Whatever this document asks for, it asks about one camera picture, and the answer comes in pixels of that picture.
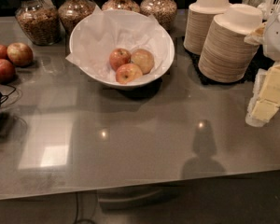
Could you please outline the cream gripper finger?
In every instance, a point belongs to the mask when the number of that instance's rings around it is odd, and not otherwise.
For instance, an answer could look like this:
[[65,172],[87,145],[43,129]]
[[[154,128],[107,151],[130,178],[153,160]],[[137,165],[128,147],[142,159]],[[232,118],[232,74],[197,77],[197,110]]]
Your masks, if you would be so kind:
[[280,63],[270,67],[267,71],[259,98],[280,105]]
[[266,70],[258,70],[253,87],[253,96],[248,104],[245,122],[253,127],[263,127],[278,110],[273,102],[261,100],[259,97],[266,76]]

